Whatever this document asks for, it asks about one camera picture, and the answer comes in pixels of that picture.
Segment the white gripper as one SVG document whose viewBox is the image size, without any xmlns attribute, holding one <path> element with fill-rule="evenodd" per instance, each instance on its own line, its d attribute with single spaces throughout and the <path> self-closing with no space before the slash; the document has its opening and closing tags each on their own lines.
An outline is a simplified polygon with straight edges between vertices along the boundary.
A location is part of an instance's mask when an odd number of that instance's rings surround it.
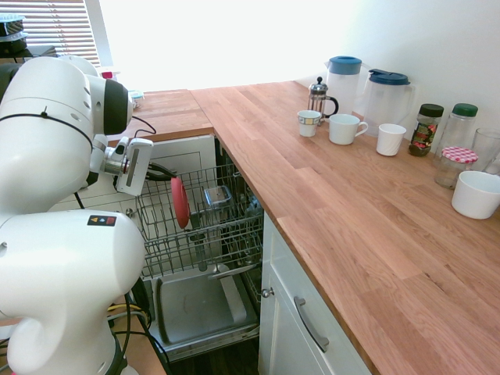
<svg viewBox="0 0 500 375">
<path fill-rule="evenodd" d="M 175 171 L 155 162 L 150 162 L 153 142 L 143 138 L 133 138 L 126 146 L 127 166 L 117 178 L 116 190 L 138 196 L 143 188 L 145 177 L 151 181 L 170 181 Z"/>
</svg>

